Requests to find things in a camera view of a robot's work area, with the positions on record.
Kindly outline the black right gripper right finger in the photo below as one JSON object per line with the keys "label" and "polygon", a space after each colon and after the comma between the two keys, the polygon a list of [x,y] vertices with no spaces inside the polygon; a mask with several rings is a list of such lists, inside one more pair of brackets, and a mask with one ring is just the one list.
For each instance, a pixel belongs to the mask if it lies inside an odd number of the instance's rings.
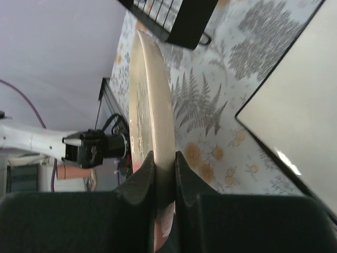
{"label": "black right gripper right finger", "polygon": [[180,252],[336,252],[323,209],[301,196],[221,194],[175,158]]}

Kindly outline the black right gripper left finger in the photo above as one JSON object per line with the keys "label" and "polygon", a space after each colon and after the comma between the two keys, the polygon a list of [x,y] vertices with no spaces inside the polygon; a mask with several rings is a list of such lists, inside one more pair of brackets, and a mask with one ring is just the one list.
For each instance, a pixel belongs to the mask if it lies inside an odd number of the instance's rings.
{"label": "black right gripper left finger", "polygon": [[153,252],[155,163],[112,191],[17,192],[1,200],[1,252]]}

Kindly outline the pink round plate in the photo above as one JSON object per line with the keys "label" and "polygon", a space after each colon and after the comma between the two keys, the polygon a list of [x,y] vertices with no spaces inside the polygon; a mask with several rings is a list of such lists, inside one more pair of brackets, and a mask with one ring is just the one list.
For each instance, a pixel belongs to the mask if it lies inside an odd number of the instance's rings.
{"label": "pink round plate", "polygon": [[131,49],[129,127],[133,171],[152,151],[155,164],[154,251],[167,241],[174,217],[175,136],[166,65],[158,44],[137,30]]}

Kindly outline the white black rimmed square plate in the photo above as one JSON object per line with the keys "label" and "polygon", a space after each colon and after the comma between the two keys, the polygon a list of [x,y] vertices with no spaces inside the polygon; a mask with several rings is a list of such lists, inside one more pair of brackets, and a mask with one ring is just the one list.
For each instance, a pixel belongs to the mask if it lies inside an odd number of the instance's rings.
{"label": "white black rimmed square plate", "polygon": [[323,1],[236,119],[336,215],[336,1]]}

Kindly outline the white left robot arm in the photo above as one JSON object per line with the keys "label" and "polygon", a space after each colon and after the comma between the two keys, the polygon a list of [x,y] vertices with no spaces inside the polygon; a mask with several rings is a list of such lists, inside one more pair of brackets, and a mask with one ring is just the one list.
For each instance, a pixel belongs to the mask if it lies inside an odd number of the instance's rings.
{"label": "white left robot arm", "polygon": [[130,155],[127,132],[106,134],[104,130],[54,131],[24,125],[1,111],[1,148],[20,149],[47,155],[66,164],[90,169],[104,159]]}

